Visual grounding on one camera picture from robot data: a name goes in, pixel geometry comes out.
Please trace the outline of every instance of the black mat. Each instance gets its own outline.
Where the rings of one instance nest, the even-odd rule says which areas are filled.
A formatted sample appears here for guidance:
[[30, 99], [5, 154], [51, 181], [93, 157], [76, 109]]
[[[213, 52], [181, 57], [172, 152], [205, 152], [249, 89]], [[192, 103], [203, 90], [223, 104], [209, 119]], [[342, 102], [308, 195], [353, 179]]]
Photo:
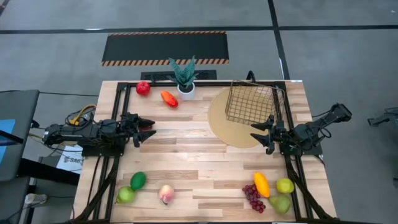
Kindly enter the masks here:
[[[195, 70], [198, 73], [197, 79], [199, 80], [216, 80], [217, 71], [216, 70]], [[168, 76], [175, 78], [174, 72], [141, 72], [141, 80], [168, 80]]]
[[180, 65], [192, 56], [196, 64], [229, 63], [225, 31], [136, 32], [110, 34], [103, 66]]

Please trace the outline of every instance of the hazard stripe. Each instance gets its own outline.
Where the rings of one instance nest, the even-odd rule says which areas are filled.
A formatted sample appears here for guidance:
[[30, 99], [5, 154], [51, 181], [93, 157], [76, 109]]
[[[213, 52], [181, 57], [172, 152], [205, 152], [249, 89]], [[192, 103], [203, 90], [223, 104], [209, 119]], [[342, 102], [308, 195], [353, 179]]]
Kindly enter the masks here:
[[113, 33], [111, 35], [160, 35], [160, 34], [225, 34], [226, 31], [167, 31], [167, 32], [130, 32], [130, 33]]
[[[176, 59], [178, 65], [187, 65], [191, 59]], [[221, 65], [229, 63], [229, 59], [205, 58], [195, 59], [197, 65]], [[111, 60], [101, 62], [102, 66], [149, 66], [149, 65], [168, 65], [169, 60]]]

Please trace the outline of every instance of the wire basket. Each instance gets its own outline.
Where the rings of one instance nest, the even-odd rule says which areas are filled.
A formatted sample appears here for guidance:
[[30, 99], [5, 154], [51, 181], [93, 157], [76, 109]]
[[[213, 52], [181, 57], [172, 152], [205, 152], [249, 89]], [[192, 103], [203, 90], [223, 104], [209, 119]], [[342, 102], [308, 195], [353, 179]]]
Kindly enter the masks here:
[[263, 123], [270, 114], [283, 114], [285, 92], [280, 88], [233, 80], [225, 108], [226, 118], [243, 124]]

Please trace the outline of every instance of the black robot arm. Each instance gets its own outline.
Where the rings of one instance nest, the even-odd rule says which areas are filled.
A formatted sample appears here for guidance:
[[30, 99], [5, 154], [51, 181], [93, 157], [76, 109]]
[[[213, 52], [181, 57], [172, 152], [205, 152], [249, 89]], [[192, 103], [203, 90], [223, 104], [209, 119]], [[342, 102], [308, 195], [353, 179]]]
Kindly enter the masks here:
[[154, 121], [128, 113], [120, 121], [88, 121], [79, 127], [53, 124], [45, 129], [42, 140], [46, 146], [65, 141], [77, 142], [83, 148], [82, 156], [122, 156], [130, 138], [134, 146], [139, 147], [156, 133], [154, 130], [146, 131], [153, 124]]
[[268, 134], [265, 136], [251, 134], [251, 136], [264, 147], [268, 147], [267, 154], [272, 154], [274, 151], [274, 141], [289, 144], [292, 148], [291, 154], [302, 154], [302, 151], [307, 151], [307, 154], [321, 154], [319, 151], [311, 152], [311, 149], [318, 147], [324, 138], [330, 138], [330, 132], [325, 128], [332, 123], [349, 121], [351, 115], [346, 106], [337, 103], [330, 108], [326, 115], [316, 121], [299, 124], [290, 131], [285, 129], [284, 122], [281, 120], [277, 121], [274, 126], [274, 115], [270, 115], [265, 123], [251, 125], [262, 131], [267, 129]]

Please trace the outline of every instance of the red apple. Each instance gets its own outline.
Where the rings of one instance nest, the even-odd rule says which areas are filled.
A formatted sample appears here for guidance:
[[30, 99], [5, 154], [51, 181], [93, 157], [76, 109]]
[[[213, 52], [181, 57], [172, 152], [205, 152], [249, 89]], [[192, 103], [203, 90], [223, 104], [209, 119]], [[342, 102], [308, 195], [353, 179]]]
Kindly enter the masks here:
[[136, 91], [139, 95], [146, 96], [150, 92], [150, 85], [147, 82], [139, 82], [136, 86]]
[[167, 205], [174, 199], [174, 189], [169, 185], [164, 185], [160, 188], [159, 198], [165, 205]]

